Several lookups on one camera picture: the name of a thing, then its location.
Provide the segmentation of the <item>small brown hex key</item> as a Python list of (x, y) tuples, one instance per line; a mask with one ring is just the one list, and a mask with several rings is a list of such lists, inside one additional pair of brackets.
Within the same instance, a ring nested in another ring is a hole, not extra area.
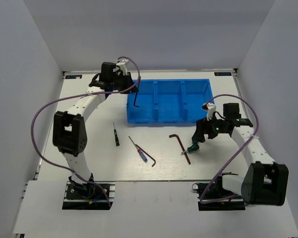
[(133, 102), (133, 106), (136, 107), (136, 108), (140, 107), (139, 105), (137, 105), (137, 97), (138, 97), (138, 93), (139, 93), (139, 87), (140, 87), (140, 85), (138, 84), (137, 85), (137, 90), (136, 90), (136, 93), (135, 93), (135, 97), (134, 97), (134, 102)]

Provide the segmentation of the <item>medium brown hex key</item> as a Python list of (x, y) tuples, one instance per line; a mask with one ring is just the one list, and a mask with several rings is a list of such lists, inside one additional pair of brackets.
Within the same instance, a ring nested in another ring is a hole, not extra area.
[(143, 150), (138, 144), (136, 144), (136, 145), (143, 151), (146, 158), (150, 158), (153, 161), (153, 164), (151, 166), (154, 167), (156, 165), (156, 160), (150, 154), (148, 154), (145, 150)]

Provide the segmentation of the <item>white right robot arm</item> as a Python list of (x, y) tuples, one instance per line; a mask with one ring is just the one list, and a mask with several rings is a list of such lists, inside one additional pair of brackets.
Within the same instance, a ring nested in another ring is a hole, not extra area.
[(249, 119), (243, 119), (238, 103), (223, 105), (223, 116), (216, 117), (216, 106), (204, 104), (202, 109), (207, 115), (196, 121), (192, 136), (192, 146), (188, 153), (199, 149), (206, 139), (214, 139), (219, 134), (227, 134), (239, 147), (234, 154), (242, 154), (248, 164), (245, 176), (225, 173), (223, 169), (209, 184), (197, 187), (202, 205), (229, 201), (240, 196), (246, 205), (282, 206), (286, 199), (289, 170), (286, 165), (278, 164), (264, 149), (255, 128)]

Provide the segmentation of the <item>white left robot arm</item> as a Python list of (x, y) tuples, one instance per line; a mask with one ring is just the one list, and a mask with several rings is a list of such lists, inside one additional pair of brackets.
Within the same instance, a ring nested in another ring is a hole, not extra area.
[(53, 145), (65, 157), (72, 173), (71, 180), (79, 183), (78, 192), (85, 198), (94, 195), (95, 185), (84, 155), (87, 146), (85, 123), (89, 116), (110, 94), (138, 94), (141, 77), (134, 82), (128, 72), (128, 58), (120, 57), (116, 63), (104, 62), (87, 90), (66, 111), (57, 111), (53, 122)]

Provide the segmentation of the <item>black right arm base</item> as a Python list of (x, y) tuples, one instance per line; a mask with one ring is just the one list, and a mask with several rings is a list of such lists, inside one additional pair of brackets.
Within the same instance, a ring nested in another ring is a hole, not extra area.
[(244, 177), (233, 173), (223, 173), (198, 202), (199, 211), (243, 211), (245, 203), (241, 195)]

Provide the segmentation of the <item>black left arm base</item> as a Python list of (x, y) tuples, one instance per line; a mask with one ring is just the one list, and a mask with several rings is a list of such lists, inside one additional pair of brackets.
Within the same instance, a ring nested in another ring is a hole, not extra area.
[(69, 177), (63, 199), (63, 210), (110, 210), (115, 195), (115, 183), (101, 182), (98, 187), (79, 184)]

